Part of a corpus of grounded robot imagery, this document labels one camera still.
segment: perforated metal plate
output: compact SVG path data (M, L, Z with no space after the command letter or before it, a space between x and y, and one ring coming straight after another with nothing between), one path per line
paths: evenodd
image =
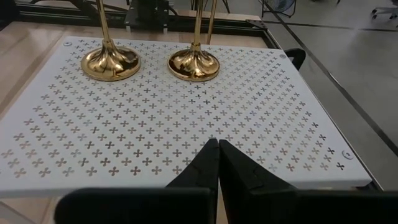
M204 83L166 66L188 44L115 40L142 57L119 82L84 76L101 39L67 37L0 125L0 195L165 186L209 138L227 139L297 187L371 181L281 50L203 46L221 73Z

